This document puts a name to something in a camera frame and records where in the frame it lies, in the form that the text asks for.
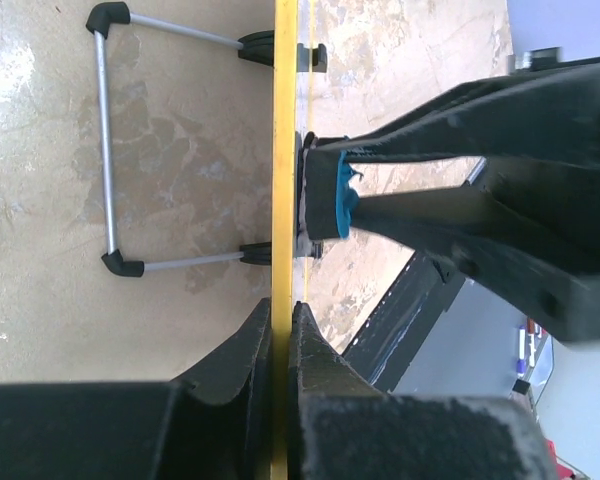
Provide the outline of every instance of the black clamp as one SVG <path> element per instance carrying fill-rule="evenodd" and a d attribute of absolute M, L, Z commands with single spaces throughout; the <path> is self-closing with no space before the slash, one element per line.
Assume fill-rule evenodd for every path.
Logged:
<path fill-rule="evenodd" d="M 275 33 L 273 30 L 252 33 L 238 39 L 238 41 L 243 45 L 242 49 L 238 50 L 239 58 L 273 67 L 275 46 Z M 322 43 L 312 49 L 305 47 L 302 43 L 298 44 L 298 72 L 308 72 L 309 65 L 311 65 L 313 72 L 326 73 L 327 47 Z"/>
<path fill-rule="evenodd" d="M 125 261 L 120 250 L 105 253 L 101 258 L 109 271 L 119 277 L 140 278 L 144 274 L 144 262 L 138 260 Z"/>
<path fill-rule="evenodd" d="M 124 2 L 99 3 L 91 9 L 87 19 L 87 30 L 91 33 L 98 32 L 104 38 L 109 36 L 109 27 L 112 23 L 129 25 L 131 23 L 131 12 Z"/>
<path fill-rule="evenodd" d="M 271 242 L 240 245 L 240 251 L 244 253 L 244 257 L 240 259 L 242 263 L 271 266 Z"/>

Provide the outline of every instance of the black plastic bracket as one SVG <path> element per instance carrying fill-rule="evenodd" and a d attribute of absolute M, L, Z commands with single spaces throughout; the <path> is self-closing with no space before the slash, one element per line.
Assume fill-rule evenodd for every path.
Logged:
<path fill-rule="evenodd" d="M 320 260 L 322 258 L 322 254 L 324 253 L 324 242 L 313 242 L 311 246 L 311 254 L 309 257 L 315 258 L 316 260 Z"/>
<path fill-rule="evenodd" d="M 440 275 L 442 283 L 449 283 L 451 277 L 453 277 L 453 274 L 455 273 L 455 269 L 449 268 L 448 265 L 442 264 L 437 260 L 431 260 L 431 263 L 433 264 L 435 271 Z"/>
<path fill-rule="evenodd" d="M 104 38 L 109 36 L 109 27 L 112 23 L 129 25 L 131 23 L 131 12 L 124 2 L 99 3 L 91 9 L 87 19 L 87 30 L 91 33 L 98 32 Z"/>
<path fill-rule="evenodd" d="M 238 41 L 244 45 L 241 50 L 238 50 L 239 58 L 273 67 L 275 44 L 273 30 L 245 35 Z M 305 47 L 302 43 L 298 44 L 298 72 L 308 72 L 309 64 L 311 64 L 313 72 L 326 73 L 327 47 L 324 44 L 321 43 L 313 49 Z"/>
<path fill-rule="evenodd" d="M 105 253 L 100 258 L 102 258 L 109 271 L 119 277 L 140 278 L 144 274 L 144 262 L 139 260 L 125 261 L 120 250 Z"/>

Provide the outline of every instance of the tan floor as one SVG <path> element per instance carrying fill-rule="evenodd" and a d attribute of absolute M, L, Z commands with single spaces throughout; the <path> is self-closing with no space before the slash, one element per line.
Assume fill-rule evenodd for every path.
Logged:
<path fill-rule="evenodd" d="M 267 295 L 239 263 L 120 279 L 104 252 L 86 0 L 0 0 L 0 381 L 168 378 Z M 273 2 L 134 0 L 132 10 L 238 38 Z M 505 0 L 319 4 L 313 128 L 355 135 L 449 87 L 502 72 Z M 214 254 L 270 238 L 271 71 L 225 48 L 112 30 L 112 124 L 125 256 Z M 471 162 L 364 169 L 362 193 L 460 182 Z M 309 299 L 342 348 L 409 256 L 355 234 L 311 266 Z"/>

